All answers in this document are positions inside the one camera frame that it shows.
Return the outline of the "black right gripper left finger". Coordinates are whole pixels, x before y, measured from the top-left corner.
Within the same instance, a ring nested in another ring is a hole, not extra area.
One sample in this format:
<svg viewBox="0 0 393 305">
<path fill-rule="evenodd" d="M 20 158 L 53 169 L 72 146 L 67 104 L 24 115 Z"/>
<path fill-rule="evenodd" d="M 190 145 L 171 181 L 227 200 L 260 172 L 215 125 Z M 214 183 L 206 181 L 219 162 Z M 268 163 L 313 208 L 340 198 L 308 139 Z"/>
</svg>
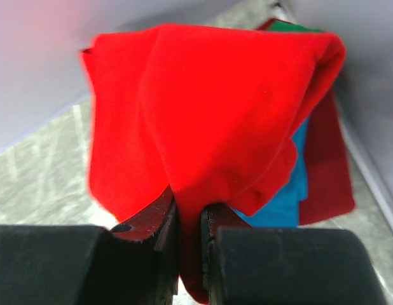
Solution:
<svg viewBox="0 0 393 305">
<path fill-rule="evenodd" d="M 170 189 L 113 229 L 0 225 L 0 304 L 171 304 L 177 288 Z"/>
</svg>

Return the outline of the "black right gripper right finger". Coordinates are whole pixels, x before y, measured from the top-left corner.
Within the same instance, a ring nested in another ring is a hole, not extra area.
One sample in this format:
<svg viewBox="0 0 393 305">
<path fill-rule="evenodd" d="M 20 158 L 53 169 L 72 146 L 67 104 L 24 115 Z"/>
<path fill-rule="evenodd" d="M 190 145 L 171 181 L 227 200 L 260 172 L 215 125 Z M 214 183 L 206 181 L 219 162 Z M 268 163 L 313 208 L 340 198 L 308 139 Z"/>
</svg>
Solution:
<svg viewBox="0 0 393 305">
<path fill-rule="evenodd" d="M 346 229 L 251 227 L 224 204 L 201 215 L 210 304 L 385 304 L 361 240 Z"/>
</svg>

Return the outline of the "bright red t-shirt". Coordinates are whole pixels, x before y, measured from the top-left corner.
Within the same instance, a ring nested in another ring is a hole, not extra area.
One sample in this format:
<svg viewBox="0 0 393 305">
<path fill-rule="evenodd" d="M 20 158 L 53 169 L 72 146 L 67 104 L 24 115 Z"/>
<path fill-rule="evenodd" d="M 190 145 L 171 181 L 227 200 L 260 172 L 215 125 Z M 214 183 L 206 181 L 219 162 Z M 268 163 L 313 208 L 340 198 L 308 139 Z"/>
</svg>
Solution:
<svg viewBox="0 0 393 305">
<path fill-rule="evenodd" d="M 239 67 L 249 56 L 234 45 L 235 34 L 259 30 L 163 24 L 146 30 L 101 34 L 81 50 L 94 95 L 89 189 L 118 220 L 146 208 L 170 188 L 180 218 L 179 274 L 202 304 L 200 214 L 209 200 L 184 218 L 169 181 L 168 159 L 191 173 L 197 151 L 223 127 L 211 107 L 227 103 L 252 77 Z"/>
</svg>

